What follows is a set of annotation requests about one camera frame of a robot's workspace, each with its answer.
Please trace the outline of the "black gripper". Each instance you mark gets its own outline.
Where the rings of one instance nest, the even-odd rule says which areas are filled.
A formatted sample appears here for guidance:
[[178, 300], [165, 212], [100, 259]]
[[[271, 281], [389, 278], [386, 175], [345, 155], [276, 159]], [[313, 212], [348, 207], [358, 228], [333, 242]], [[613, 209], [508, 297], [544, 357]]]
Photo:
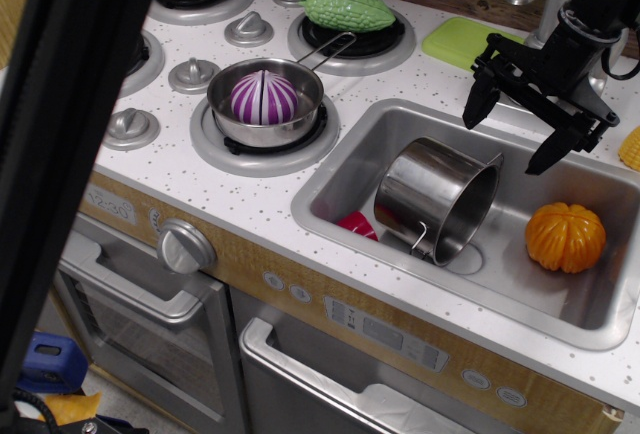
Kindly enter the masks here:
[[531, 157], [525, 173], [539, 175], [570, 151], [590, 151], [619, 117], [596, 94], [589, 73], [620, 39], [614, 18], [580, 18], [561, 10], [558, 25], [541, 49], [500, 34], [487, 37], [487, 48], [473, 66], [475, 81], [462, 119], [475, 128], [507, 94], [553, 128]]

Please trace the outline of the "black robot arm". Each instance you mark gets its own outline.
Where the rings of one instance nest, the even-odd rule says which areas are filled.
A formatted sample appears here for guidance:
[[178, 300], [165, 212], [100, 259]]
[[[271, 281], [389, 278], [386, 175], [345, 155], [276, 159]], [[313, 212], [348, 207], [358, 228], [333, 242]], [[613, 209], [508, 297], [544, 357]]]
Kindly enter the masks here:
[[472, 129], [506, 94], [553, 128], [529, 161], [539, 175], [571, 151], [591, 151], [618, 116], [591, 86], [596, 65], [610, 69], [612, 47], [624, 29], [638, 31], [639, 0], [569, 0], [557, 12], [558, 24], [540, 49], [500, 34], [472, 66], [475, 82], [463, 121]]

